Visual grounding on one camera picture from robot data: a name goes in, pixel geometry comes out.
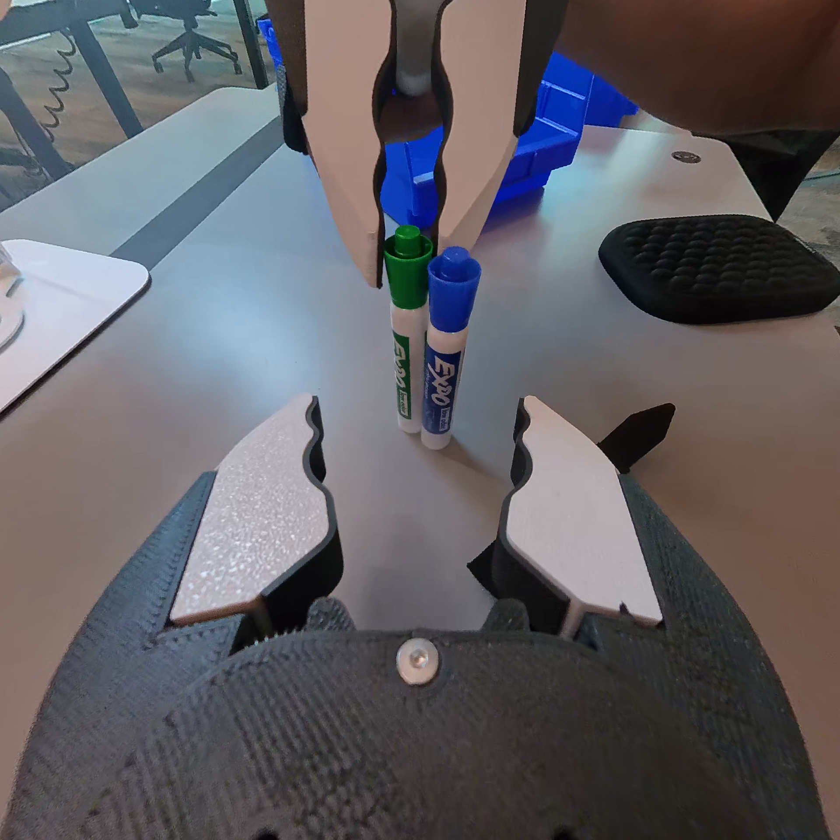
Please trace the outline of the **white stand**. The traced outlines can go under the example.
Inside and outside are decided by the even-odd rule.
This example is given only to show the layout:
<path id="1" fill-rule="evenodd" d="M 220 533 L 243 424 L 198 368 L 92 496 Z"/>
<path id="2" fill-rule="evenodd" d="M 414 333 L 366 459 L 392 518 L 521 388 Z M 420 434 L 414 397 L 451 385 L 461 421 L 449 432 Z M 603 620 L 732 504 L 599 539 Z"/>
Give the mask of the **white stand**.
<path id="1" fill-rule="evenodd" d="M 1 414 L 151 287 L 141 264 L 30 239 L 1 244 Z"/>

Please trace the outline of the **blue dry-erase marker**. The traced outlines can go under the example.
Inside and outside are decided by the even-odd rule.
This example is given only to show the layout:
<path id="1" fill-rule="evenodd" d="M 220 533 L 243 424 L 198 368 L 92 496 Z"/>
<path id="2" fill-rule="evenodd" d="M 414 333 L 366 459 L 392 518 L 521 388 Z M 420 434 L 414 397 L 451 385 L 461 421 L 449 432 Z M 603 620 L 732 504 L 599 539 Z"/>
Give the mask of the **blue dry-erase marker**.
<path id="1" fill-rule="evenodd" d="M 423 357 L 421 440 L 427 448 L 440 450 L 452 436 L 481 267 L 467 248 L 450 246 L 429 262 L 427 274 L 429 320 Z"/>

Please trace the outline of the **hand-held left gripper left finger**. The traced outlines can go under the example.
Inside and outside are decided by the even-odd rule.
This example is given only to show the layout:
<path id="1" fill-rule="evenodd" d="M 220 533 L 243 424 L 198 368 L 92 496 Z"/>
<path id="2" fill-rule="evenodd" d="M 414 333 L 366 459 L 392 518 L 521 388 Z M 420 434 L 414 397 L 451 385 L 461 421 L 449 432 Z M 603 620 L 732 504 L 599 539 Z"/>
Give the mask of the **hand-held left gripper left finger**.
<path id="1" fill-rule="evenodd" d="M 302 627 L 343 575 L 324 485 L 319 399 L 299 394 L 221 461 L 170 611 L 188 627 L 249 616 L 261 635 Z"/>

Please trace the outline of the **green dry-erase marker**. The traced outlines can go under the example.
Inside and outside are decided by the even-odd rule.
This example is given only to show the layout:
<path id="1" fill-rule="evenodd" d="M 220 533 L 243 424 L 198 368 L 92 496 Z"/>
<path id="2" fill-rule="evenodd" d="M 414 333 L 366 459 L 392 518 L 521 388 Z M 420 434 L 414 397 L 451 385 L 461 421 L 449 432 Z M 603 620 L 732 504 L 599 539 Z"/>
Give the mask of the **green dry-erase marker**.
<path id="1" fill-rule="evenodd" d="M 418 434 L 422 427 L 429 323 L 427 266 L 433 255 L 432 241 L 413 225 L 397 227 L 394 235 L 385 241 L 397 422 L 407 434 Z"/>

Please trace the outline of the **blue plastic bin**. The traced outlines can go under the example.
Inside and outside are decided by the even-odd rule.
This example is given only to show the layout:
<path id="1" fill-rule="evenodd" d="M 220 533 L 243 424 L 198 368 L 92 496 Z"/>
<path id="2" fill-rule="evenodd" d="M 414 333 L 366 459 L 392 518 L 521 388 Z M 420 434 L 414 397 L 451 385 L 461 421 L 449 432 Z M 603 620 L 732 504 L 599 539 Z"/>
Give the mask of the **blue plastic bin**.
<path id="1" fill-rule="evenodd" d="M 385 82 L 388 93 L 393 69 Z M 384 144 L 384 177 L 379 189 L 383 215 L 430 228 L 437 224 L 445 188 L 438 156 L 445 138 L 439 124 L 413 140 L 388 143 L 383 103 L 377 131 Z M 529 193 L 548 174 L 572 162 L 583 127 L 616 127 L 636 107 L 608 82 L 553 52 L 539 84 L 534 119 L 520 135 L 494 203 Z"/>

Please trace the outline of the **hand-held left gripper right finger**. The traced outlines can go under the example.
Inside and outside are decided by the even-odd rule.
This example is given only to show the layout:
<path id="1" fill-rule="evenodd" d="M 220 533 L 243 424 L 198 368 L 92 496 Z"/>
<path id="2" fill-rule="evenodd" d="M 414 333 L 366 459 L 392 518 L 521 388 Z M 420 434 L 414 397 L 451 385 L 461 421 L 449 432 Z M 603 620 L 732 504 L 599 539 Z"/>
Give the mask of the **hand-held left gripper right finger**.
<path id="1" fill-rule="evenodd" d="M 525 605 L 530 627 L 573 639 L 589 614 L 656 627 L 663 613 L 616 467 L 664 436 L 665 407 L 612 433 L 614 457 L 534 395 L 518 405 L 512 489 L 493 547 L 493 589 Z"/>

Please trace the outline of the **person's right forearm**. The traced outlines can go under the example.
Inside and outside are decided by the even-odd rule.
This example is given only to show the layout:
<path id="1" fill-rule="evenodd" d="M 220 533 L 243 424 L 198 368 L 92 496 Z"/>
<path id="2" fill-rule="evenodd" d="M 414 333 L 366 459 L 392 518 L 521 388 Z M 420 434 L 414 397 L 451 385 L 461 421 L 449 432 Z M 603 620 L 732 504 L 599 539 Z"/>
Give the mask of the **person's right forearm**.
<path id="1" fill-rule="evenodd" d="M 556 50 L 707 134 L 838 130 L 838 1 L 568 2 Z"/>

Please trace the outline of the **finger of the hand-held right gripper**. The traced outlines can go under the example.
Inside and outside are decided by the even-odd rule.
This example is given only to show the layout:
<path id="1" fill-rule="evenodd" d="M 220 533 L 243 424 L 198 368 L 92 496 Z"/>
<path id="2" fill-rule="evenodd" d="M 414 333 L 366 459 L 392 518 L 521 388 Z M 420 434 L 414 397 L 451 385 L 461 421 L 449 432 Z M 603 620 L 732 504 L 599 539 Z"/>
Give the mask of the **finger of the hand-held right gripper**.
<path id="1" fill-rule="evenodd" d="M 372 288 L 382 286 L 384 144 L 380 94 L 394 59 L 387 1 L 307 1 L 303 7 L 308 147 L 343 244 Z"/>
<path id="2" fill-rule="evenodd" d="M 444 193 L 437 246 L 472 249 L 516 150 L 525 1 L 454 1 L 437 16 L 434 57 L 444 83 Z"/>

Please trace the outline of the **wooden desk black legs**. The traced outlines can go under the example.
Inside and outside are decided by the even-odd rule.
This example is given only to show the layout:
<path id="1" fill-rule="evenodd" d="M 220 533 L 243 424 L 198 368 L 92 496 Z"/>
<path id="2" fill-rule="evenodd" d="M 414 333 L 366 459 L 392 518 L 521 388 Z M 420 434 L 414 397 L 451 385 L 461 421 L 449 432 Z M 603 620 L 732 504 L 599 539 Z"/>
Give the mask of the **wooden desk black legs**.
<path id="1" fill-rule="evenodd" d="M 2 209 L 7 209 L 163 117 L 223 87 L 208 70 L 234 74 L 234 86 L 257 89 L 277 77 L 251 2 L 211 2 L 215 17 L 199 17 L 197 31 L 230 44 L 243 74 L 230 61 L 202 50 L 187 81 L 181 52 L 151 56 L 183 31 L 180 20 L 137 18 L 129 2 L 2 2 Z"/>

